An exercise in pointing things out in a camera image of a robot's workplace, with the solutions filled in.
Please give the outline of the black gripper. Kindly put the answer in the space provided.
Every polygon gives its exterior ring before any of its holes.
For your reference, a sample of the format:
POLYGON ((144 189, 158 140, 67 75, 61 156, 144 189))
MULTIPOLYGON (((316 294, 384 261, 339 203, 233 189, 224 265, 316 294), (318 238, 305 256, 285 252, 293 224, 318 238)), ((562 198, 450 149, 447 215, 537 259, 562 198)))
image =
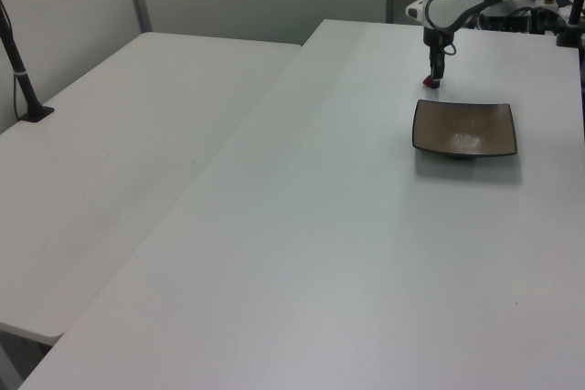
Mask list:
POLYGON ((430 51, 431 87, 439 88, 444 76, 445 48, 448 45, 448 41, 440 32, 424 27, 423 43, 430 51))

